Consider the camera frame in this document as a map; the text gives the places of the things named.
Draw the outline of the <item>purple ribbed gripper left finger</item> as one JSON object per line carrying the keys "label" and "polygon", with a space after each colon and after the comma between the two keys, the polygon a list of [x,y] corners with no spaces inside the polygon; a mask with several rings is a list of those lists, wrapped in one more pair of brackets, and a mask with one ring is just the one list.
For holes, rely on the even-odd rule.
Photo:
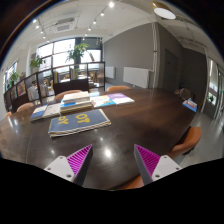
{"label": "purple ribbed gripper left finger", "polygon": [[57,157],[45,168],[45,171],[82,186],[92,156],[93,147],[88,145],[67,157]]}

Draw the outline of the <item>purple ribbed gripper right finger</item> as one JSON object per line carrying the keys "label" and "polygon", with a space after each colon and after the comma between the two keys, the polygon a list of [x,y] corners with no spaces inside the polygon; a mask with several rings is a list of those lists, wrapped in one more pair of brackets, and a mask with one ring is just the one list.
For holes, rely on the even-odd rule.
{"label": "purple ribbed gripper right finger", "polygon": [[137,144],[134,145],[134,157],[145,185],[181,170],[168,155],[158,156]]}

